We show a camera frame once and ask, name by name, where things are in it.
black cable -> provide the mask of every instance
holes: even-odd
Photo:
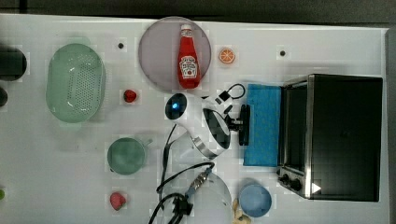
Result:
[[[176,223],[177,218],[180,216],[180,214],[174,214],[172,219],[168,222],[168,224],[174,224]]]
[[[162,200],[160,200],[160,202],[157,204],[157,207],[155,207],[154,212],[151,215],[151,218],[149,219],[148,224],[152,224],[152,222],[154,221],[154,218],[157,216],[158,210],[160,210],[160,208],[163,206],[163,204],[170,198],[181,198],[184,199],[184,195],[180,194],[180,193],[172,193],[167,195],[166,197],[164,197]]]
[[[244,91],[240,96],[237,96],[237,97],[231,97],[231,98],[233,98],[233,100],[236,100],[236,99],[239,99],[239,98],[242,98],[242,96],[244,96],[245,95],[245,93],[246,93],[246,89],[245,89],[245,87],[244,87],[244,85],[242,85],[241,83],[236,83],[236,84],[233,84],[231,87],[230,87],[230,89],[228,89],[227,90],[227,92],[229,92],[230,90],[232,90],[234,87],[236,87],[236,86],[239,86],[239,87],[241,87],[242,88],[242,90]]]
[[[210,169],[213,169],[213,167],[215,167],[215,163],[214,163],[214,162],[207,161],[207,162],[202,162],[202,163],[193,165],[193,166],[191,166],[191,167],[189,167],[189,168],[187,168],[187,169],[184,169],[184,170],[178,172],[177,174],[172,175],[171,177],[167,178],[165,181],[163,181],[163,182],[161,183],[161,185],[158,186],[158,188],[157,188],[157,193],[163,190],[163,186],[165,186],[168,182],[172,181],[173,179],[175,179],[176,177],[178,177],[178,176],[181,175],[182,173],[184,173],[184,172],[186,172],[186,171],[188,171],[188,170],[192,170],[192,169],[201,167],[201,166],[205,166],[205,165],[209,165]]]
[[[178,218],[177,218],[177,220],[176,220],[176,222],[175,222],[175,224],[180,223],[180,221],[181,221],[182,218],[183,218],[183,215],[179,215]]]
[[[165,180],[165,174],[166,174],[166,169],[168,167],[168,158],[169,158],[169,149],[172,146],[172,143],[169,144],[169,140],[171,139],[172,133],[176,128],[176,124],[173,126],[172,131],[169,133],[168,139],[166,140],[165,143],[165,148],[163,149],[163,174],[161,176],[161,184],[163,183],[163,181]],[[158,201],[161,201],[161,199],[163,198],[163,190],[161,189],[160,192],[158,192]]]

toaster oven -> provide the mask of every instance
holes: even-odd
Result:
[[[377,202],[382,78],[309,75],[282,87],[278,182],[313,200]]]

blue towel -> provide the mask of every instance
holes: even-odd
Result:
[[[280,117],[280,87],[247,85],[250,105],[250,137],[245,166],[277,166]]]

ketchup bottle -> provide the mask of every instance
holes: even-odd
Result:
[[[201,81],[198,58],[190,25],[181,26],[180,48],[177,58],[178,82],[185,89],[194,89]]]

dark floor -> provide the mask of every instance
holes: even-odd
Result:
[[[159,19],[182,16],[199,21],[305,23],[392,27],[396,0],[0,0],[0,12]],[[396,64],[396,31],[389,40]],[[396,69],[389,71],[390,211],[396,211]],[[396,223],[390,212],[390,223]]]

